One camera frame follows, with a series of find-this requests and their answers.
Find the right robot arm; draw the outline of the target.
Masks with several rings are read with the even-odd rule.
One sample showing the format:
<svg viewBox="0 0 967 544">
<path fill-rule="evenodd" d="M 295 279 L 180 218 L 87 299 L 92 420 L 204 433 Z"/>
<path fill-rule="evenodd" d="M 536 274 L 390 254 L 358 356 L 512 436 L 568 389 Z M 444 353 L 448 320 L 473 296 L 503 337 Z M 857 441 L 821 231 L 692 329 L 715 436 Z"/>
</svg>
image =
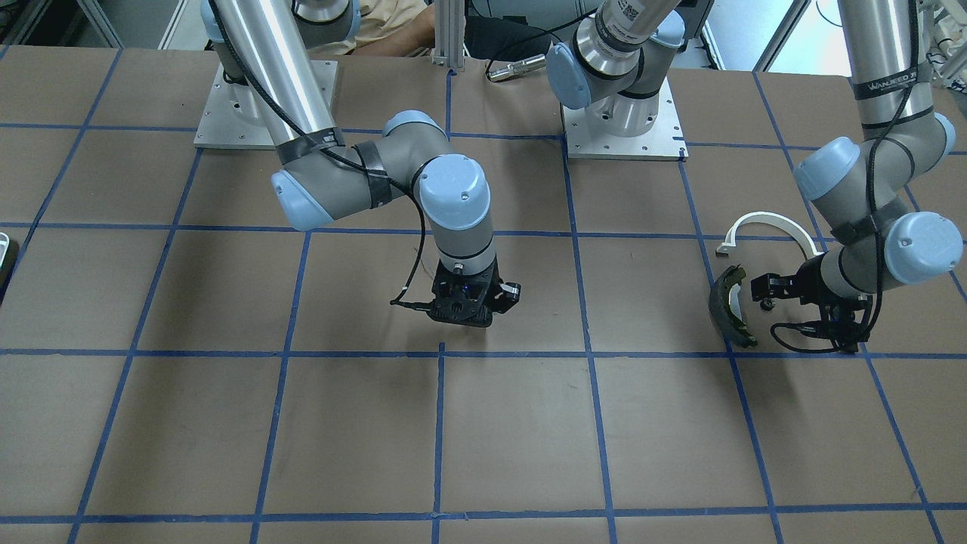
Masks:
<svg viewBox="0 0 967 544">
<path fill-rule="evenodd" d="M 295 230 L 308 231 L 407 196 L 439 252 L 433 299 L 393 304 L 438 323 L 487 327 L 521 299 L 499 276 L 491 192 L 479 162 L 456 153 L 418 110 L 394 115 L 378 139 L 348 146 L 314 75 L 308 45 L 350 38 L 356 1 L 207 1 L 206 32 L 228 82 L 255 93 L 281 169 L 270 179 Z"/>
</svg>

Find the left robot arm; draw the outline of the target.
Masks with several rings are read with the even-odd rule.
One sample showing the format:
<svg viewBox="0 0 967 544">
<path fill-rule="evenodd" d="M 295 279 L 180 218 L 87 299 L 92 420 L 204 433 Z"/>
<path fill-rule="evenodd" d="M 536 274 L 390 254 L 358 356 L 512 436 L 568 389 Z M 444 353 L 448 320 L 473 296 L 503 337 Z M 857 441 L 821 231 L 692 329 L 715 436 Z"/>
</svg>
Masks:
<svg viewBox="0 0 967 544">
<path fill-rule="evenodd" d="M 936 113 L 928 59 L 931 1 L 842 1 L 839 13 L 864 139 L 833 139 L 794 169 L 801 195 L 831 227 L 837 247 L 789 276 L 752 280 L 752 299 L 798 299 L 818 320 L 776 323 L 853 354 L 870 337 L 883 294 L 954 269 L 963 254 L 956 224 L 913 212 L 901 197 L 956 144 L 956 128 Z M 580 21 L 570 42 L 546 55 L 547 76 L 566 108 L 653 99 L 684 25 L 674 1 L 605 1 Z"/>
</svg>

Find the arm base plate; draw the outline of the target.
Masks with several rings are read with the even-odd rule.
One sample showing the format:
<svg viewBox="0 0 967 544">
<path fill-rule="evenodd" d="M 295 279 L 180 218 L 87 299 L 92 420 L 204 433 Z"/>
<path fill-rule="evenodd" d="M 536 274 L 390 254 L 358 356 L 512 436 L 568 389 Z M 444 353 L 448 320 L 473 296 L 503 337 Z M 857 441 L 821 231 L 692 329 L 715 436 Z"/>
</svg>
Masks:
<svg viewBox="0 0 967 544">
<path fill-rule="evenodd" d="M 684 161 L 690 155 L 667 79 L 645 100 L 614 95 L 582 110 L 562 106 L 561 113 L 570 158 Z"/>
<path fill-rule="evenodd" d="M 228 83 L 224 66 L 218 65 L 194 145 L 204 149 L 273 150 L 275 144 L 257 102 L 255 91 Z"/>
</svg>

